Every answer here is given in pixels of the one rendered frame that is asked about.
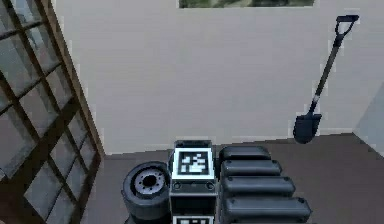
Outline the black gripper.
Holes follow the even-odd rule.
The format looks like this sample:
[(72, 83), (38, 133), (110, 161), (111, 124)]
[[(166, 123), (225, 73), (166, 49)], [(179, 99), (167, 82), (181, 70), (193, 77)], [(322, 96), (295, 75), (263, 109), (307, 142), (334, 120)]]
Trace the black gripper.
[(129, 212), (124, 224), (170, 224), (169, 185), (166, 163), (150, 161), (135, 166), (122, 184)]

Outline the brown framed glass door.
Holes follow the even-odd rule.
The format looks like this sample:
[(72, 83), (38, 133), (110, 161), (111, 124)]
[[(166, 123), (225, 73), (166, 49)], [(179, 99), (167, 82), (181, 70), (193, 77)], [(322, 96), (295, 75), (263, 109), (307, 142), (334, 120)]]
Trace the brown framed glass door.
[(103, 155), (52, 0), (0, 0), (0, 224), (84, 224)]

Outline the black shovel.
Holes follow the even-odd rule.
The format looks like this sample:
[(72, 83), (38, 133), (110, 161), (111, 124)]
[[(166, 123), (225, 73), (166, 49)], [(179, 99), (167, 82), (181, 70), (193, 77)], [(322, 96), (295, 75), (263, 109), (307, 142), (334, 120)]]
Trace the black shovel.
[(294, 140), (299, 144), (307, 144), (311, 142), (318, 131), (318, 127), (322, 119), (322, 114), (316, 113), (315, 109), (320, 100), (320, 96), (329, 77), (339, 48), (341, 47), (344, 38), (352, 30), (352, 27), (358, 20), (359, 15), (357, 14), (339, 15), (336, 18), (336, 25), (334, 29), (335, 39), (333, 41), (332, 49), (317, 85), (316, 91), (312, 98), (309, 110), (306, 114), (298, 115), (295, 119), (292, 133)]

